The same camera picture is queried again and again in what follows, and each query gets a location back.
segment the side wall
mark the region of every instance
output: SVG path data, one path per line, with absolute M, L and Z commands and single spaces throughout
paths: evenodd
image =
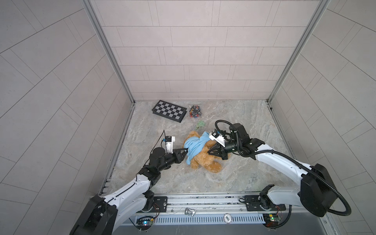
M 79 0 L 0 1 L 0 234 L 69 234 L 129 109 Z
M 136 100 L 257 100 L 318 1 L 91 3 Z
M 333 215 L 342 235 L 376 233 L 375 12 L 332 0 L 271 102 L 295 157 L 325 166 L 349 202 L 350 216 Z

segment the gray stone surface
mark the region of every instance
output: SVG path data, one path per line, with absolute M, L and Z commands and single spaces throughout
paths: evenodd
M 228 101 L 179 101 L 174 104 L 186 107 L 197 104 L 201 106 L 204 128 L 197 132 L 212 131 L 218 119 L 244 125 L 251 138 L 259 138 L 275 150 L 288 154 L 282 137 L 263 100 L 228 100 Z M 166 135 L 175 136 L 174 148 L 180 148 L 198 120 L 191 120 L 189 115 L 181 123 L 152 113 L 156 102 L 137 102 L 130 121 L 118 161 L 111 179 L 109 192 L 113 192 L 130 180 L 147 161 L 149 153 L 158 137 L 165 130 Z M 221 129 L 228 131 L 228 126 L 221 123 Z M 189 193 L 189 192 L 244 192 L 260 191 L 268 184 L 292 186 L 294 182 L 265 163 L 251 158 L 231 155 L 226 161 L 219 161 L 222 171 L 214 174 L 203 167 L 191 169 L 185 161 L 173 164 L 161 172 L 161 179 L 152 188 L 154 193 Z

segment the light blue cloth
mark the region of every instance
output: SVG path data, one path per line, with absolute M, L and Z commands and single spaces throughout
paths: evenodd
M 192 158 L 201 152 L 206 142 L 208 142 L 209 140 L 209 133 L 207 133 L 206 131 L 200 138 L 193 136 L 186 140 L 186 142 L 184 143 L 184 148 L 188 149 L 188 157 L 186 160 L 188 165 L 191 164 Z

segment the brown teddy bear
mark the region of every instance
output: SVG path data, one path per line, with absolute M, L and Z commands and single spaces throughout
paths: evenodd
M 198 138 L 200 137 L 200 135 L 193 130 L 189 133 L 187 139 L 193 136 Z M 215 159 L 222 160 L 222 158 L 208 154 L 209 149 L 211 149 L 215 144 L 215 140 L 209 140 L 205 143 L 201 152 L 195 155 L 193 159 L 191 159 L 192 169 L 198 169 L 199 165 L 201 165 L 212 173 L 218 173 L 222 170 L 221 164 L 215 161 Z

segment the black and white checkered board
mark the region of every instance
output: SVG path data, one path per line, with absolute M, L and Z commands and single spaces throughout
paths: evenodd
M 187 113 L 187 109 L 169 102 L 160 100 L 153 108 L 153 113 L 177 122 L 181 122 Z

